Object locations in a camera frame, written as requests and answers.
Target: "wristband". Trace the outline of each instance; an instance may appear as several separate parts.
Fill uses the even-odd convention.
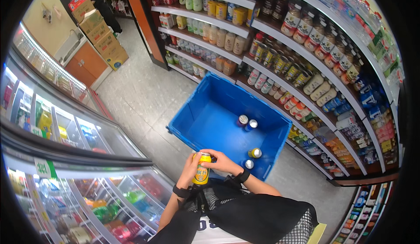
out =
[[[239,175],[235,177],[235,181],[239,183],[244,183],[248,179],[249,175],[249,172],[244,169],[244,172],[239,173]]]
[[[175,193],[178,197],[185,199],[187,199],[191,195],[191,192],[188,189],[179,189],[176,187],[176,184],[175,186],[173,186],[172,192]]]

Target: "led light strip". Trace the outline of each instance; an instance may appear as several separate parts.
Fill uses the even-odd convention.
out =
[[[34,39],[29,35],[28,31],[26,30],[26,28],[24,27],[24,25],[22,23],[19,23],[22,30],[25,32],[25,35],[31,40],[31,42],[36,46],[36,48],[38,49],[38,51],[45,57],[47,57],[47,59],[49,60],[50,63],[52,63],[53,65],[55,65],[59,71],[61,73],[63,73],[64,75],[66,75],[68,78],[70,78],[74,83],[76,83],[79,88],[81,88],[82,90],[86,89],[86,86],[84,84],[82,84],[81,82],[79,82],[76,78],[74,78],[71,74],[69,74],[65,69],[63,69],[61,66],[59,66],[42,48],[39,47],[39,45],[34,41]]]

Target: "tiled floor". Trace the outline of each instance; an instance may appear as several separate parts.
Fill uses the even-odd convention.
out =
[[[118,20],[118,40],[130,58],[97,89],[109,112],[139,148],[176,181],[191,152],[165,126],[197,84],[175,70],[153,64],[132,20]],[[347,212],[355,188],[335,187],[299,153],[285,144],[266,180],[284,197],[307,201],[327,228],[320,243],[327,243]]]

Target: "wall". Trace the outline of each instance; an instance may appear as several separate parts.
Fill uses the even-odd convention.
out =
[[[41,2],[52,12],[51,24],[42,18]],[[61,20],[57,18],[53,5],[61,12]],[[22,21],[37,42],[52,56],[66,41],[70,30],[77,28],[60,0],[33,0]]]

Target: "silver can lid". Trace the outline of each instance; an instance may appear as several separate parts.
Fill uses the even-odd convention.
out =
[[[245,161],[245,167],[248,169],[251,169],[254,167],[254,162],[250,159],[248,159],[247,161]]]
[[[248,117],[246,115],[240,115],[239,116],[239,122],[241,122],[242,124],[247,124],[248,123]]]
[[[260,158],[263,155],[263,153],[261,152],[261,149],[256,148],[254,151],[254,155],[256,158]]]
[[[258,126],[258,123],[255,119],[251,119],[249,121],[249,126],[252,127],[252,128],[256,128]]]

